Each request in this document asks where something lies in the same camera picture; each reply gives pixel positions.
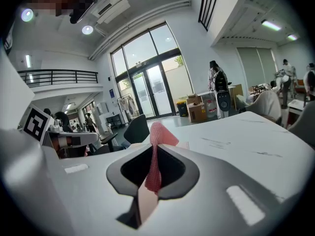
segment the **white pants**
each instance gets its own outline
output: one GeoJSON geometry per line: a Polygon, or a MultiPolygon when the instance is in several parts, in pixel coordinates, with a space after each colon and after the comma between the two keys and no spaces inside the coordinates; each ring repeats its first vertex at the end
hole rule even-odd
{"type": "Polygon", "coordinates": [[[219,107],[219,104],[218,104],[218,93],[217,91],[214,91],[212,92],[212,97],[216,98],[216,102],[217,102],[217,116],[218,116],[218,119],[221,119],[221,118],[226,118],[228,117],[228,111],[224,112],[221,110],[221,108],[219,107]]]}

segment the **round ceiling light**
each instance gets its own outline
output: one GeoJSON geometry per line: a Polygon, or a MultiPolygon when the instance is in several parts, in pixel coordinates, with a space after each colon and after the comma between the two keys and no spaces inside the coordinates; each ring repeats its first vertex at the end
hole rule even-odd
{"type": "Polygon", "coordinates": [[[84,26],[82,28],[82,32],[85,35],[89,35],[89,34],[91,34],[93,32],[93,27],[92,26],[84,26]]]}
{"type": "Polygon", "coordinates": [[[33,18],[33,15],[34,13],[31,9],[25,9],[21,14],[21,18],[24,22],[28,22],[33,18]]]}

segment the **door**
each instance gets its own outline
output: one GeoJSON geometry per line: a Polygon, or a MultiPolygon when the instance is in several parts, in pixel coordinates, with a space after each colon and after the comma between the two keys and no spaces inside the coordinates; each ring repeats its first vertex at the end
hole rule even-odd
{"type": "Polygon", "coordinates": [[[170,104],[172,96],[167,90],[159,65],[144,68],[133,75],[132,80],[142,112],[147,119],[173,115],[175,111],[170,104]]]}

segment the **air conditioner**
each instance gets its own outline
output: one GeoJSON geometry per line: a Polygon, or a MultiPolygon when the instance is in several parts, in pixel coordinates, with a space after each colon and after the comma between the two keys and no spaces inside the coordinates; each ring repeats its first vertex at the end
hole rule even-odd
{"type": "Polygon", "coordinates": [[[102,0],[91,13],[98,18],[98,24],[108,24],[128,8],[130,8],[128,0],[102,0]]]}

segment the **towel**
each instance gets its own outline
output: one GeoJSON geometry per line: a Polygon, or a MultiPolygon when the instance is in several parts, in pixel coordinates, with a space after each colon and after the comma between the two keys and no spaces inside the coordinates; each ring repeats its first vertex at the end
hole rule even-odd
{"type": "Polygon", "coordinates": [[[147,187],[148,190],[157,193],[161,188],[162,179],[158,169],[158,144],[176,146],[178,142],[179,140],[160,122],[154,122],[152,124],[150,130],[150,143],[153,146],[153,154],[150,170],[145,182],[145,187],[147,187]]]}

